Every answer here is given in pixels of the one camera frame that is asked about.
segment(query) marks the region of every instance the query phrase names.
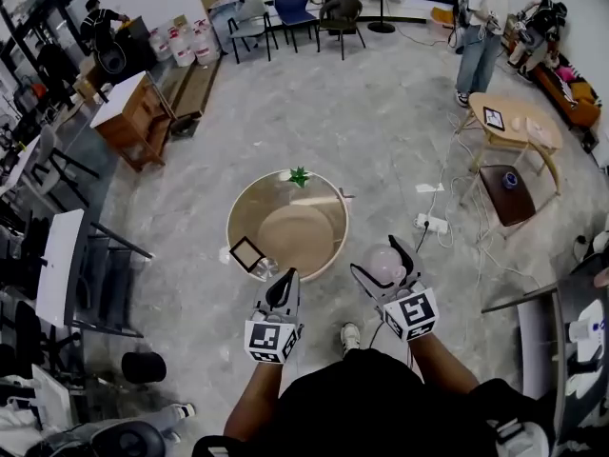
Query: white t-shirt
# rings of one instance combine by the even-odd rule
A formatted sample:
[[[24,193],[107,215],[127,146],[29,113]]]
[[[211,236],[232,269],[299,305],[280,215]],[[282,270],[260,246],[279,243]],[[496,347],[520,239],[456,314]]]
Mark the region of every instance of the white t-shirt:
[[[507,22],[507,14],[509,12],[510,0],[469,0],[468,8],[470,10],[482,10],[486,9],[487,12],[495,12],[500,28],[494,29],[493,32],[496,34],[503,34],[505,29],[505,23]],[[482,22],[476,14],[472,13],[472,17],[469,21],[472,26],[485,26],[486,22]]]

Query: green star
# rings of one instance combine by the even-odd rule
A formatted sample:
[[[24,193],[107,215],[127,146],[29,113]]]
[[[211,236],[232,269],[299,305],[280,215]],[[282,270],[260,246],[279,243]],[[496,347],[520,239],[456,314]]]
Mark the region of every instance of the green star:
[[[289,181],[296,183],[299,187],[304,188],[306,180],[308,179],[308,172],[305,168],[298,166],[296,169],[291,169]]]

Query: blue jeans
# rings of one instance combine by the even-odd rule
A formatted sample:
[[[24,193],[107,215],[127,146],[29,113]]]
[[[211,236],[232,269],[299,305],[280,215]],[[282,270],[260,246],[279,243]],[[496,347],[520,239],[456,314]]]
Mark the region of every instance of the blue jeans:
[[[501,47],[501,36],[487,32],[481,40],[480,27],[469,26],[463,37],[465,49],[457,77],[459,93],[485,92],[493,76],[495,61]]]

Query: fan stand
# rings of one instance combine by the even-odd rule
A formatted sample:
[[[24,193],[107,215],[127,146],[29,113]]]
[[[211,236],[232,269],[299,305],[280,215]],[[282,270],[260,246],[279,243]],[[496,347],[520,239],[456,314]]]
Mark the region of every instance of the fan stand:
[[[368,28],[373,32],[378,32],[381,34],[390,34],[391,32],[395,32],[395,26],[391,24],[387,24],[383,20],[383,0],[381,0],[381,20],[379,22],[370,22],[368,24]]]

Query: blue cup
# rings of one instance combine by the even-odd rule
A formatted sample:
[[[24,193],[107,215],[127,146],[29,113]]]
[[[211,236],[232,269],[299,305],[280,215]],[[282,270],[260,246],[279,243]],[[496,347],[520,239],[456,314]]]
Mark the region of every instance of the blue cup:
[[[506,172],[501,180],[506,189],[514,189],[518,184],[518,178],[513,172]]]

